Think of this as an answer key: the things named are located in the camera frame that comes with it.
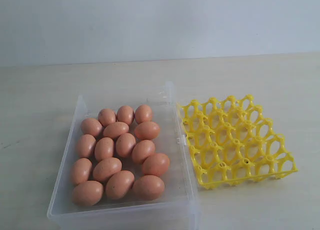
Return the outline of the yellow plastic egg tray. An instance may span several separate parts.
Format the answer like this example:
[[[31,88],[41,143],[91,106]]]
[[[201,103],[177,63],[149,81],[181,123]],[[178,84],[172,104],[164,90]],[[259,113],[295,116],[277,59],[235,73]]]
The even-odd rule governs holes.
[[[195,177],[205,189],[281,179],[297,172],[285,137],[252,95],[177,105]]]

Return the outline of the clear plastic bin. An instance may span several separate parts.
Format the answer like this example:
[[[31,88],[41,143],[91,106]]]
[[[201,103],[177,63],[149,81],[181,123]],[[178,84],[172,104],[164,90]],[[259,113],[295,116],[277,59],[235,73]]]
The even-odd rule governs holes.
[[[123,105],[152,108],[153,121],[160,126],[154,140],[156,150],[170,158],[162,176],[165,189],[160,198],[141,201],[130,192],[120,200],[102,200],[91,207],[73,204],[70,171],[78,159],[75,151],[81,122],[97,117],[103,108],[117,110]],[[47,210],[49,220],[62,229],[198,229],[198,189],[184,136],[176,91],[172,82],[160,87],[116,87],[80,93],[67,143]]]

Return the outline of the brown egg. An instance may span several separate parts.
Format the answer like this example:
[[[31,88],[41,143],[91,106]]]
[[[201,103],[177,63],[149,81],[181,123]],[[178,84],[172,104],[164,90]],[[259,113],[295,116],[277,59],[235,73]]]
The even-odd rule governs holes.
[[[95,118],[86,118],[80,125],[83,134],[89,134],[93,137],[98,137],[103,131],[103,126]]]
[[[99,182],[107,182],[115,173],[121,171],[122,162],[115,157],[100,161],[92,172],[93,179]]]
[[[131,171],[121,170],[115,173],[106,184],[106,196],[113,200],[123,198],[131,189],[134,181],[135,176]]]
[[[149,156],[142,164],[144,175],[161,176],[165,174],[170,166],[170,159],[164,153],[156,153]]]
[[[108,125],[104,131],[103,136],[108,137],[111,139],[116,139],[119,136],[128,133],[129,132],[129,126],[124,122],[115,122],[110,125]]]
[[[151,140],[142,140],[133,148],[131,158],[135,164],[143,164],[143,162],[149,156],[155,154],[155,152],[156,146]]]
[[[96,142],[96,139],[92,135],[82,135],[75,146],[78,156],[80,158],[90,158],[94,152]]]
[[[152,140],[157,138],[160,133],[160,127],[157,123],[147,121],[139,124],[135,130],[135,136],[140,140]]]
[[[135,145],[136,138],[130,133],[124,133],[117,139],[115,149],[120,157],[127,158],[131,155]]]
[[[70,170],[70,180],[73,185],[79,185],[88,181],[91,170],[92,162],[88,158],[78,159]]]
[[[134,116],[136,123],[141,124],[143,122],[152,121],[153,111],[149,105],[143,104],[136,109]]]
[[[135,113],[131,106],[124,105],[118,109],[116,117],[119,122],[124,122],[127,125],[131,125],[134,121]]]
[[[95,145],[94,156],[97,162],[113,157],[115,144],[109,137],[101,138]]]
[[[164,192],[165,184],[155,175],[145,175],[134,182],[132,189],[140,199],[155,200]]]
[[[85,181],[77,185],[72,192],[72,201],[80,206],[93,206],[98,203],[102,197],[104,188],[98,181]]]
[[[117,121],[116,113],[110,108],[101,109],[98,114],[98,121],[103,127],[107,127]]]

